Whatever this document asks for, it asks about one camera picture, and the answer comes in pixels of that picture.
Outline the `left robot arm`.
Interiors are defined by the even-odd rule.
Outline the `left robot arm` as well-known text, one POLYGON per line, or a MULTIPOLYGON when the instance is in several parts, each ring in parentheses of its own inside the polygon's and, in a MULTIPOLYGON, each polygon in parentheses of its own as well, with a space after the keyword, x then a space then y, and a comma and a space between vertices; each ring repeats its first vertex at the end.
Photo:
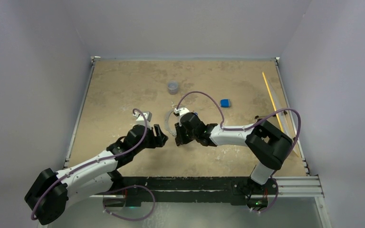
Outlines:
POLYGON ((117 169, 130 163, 144 149, 164 147, 168 137, 160 126, 134 125, 97 156, 73 167, 40 172, 24 200, 32 210, 31 219, 47 225, 72 204, 101 192, 118 194, 123 187, 117 169))

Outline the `metal key organizer plate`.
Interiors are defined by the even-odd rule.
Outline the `metal key organizer plate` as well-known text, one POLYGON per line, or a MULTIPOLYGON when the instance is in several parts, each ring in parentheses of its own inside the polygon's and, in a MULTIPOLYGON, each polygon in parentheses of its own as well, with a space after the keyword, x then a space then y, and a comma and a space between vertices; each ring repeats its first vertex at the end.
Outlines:
POLYGON ((173 109, 171 109, 164 115, 164 127, 168 133, 170 133, 173 137, 176 137, 177 136, 176 130, 172 129, 172 127, 169 125, 169 119, 172 114, 174 114, 173 109))

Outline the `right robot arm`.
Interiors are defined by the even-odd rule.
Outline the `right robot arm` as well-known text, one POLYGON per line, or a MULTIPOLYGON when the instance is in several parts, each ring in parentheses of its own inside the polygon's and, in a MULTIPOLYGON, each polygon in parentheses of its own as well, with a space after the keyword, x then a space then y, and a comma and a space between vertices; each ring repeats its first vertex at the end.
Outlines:
POLYGON ((248 188, 253 193, 260 193, 266 188, 267 180, 281 169, 293 145, 291 138, 267 120, 242 127, 222 128, 217 123, 205 124, 198 115, 188 112, 180 115, 174 126, 178 146, 196 141, 202 146, 248 147, 259 161, 248 180, 248 188))

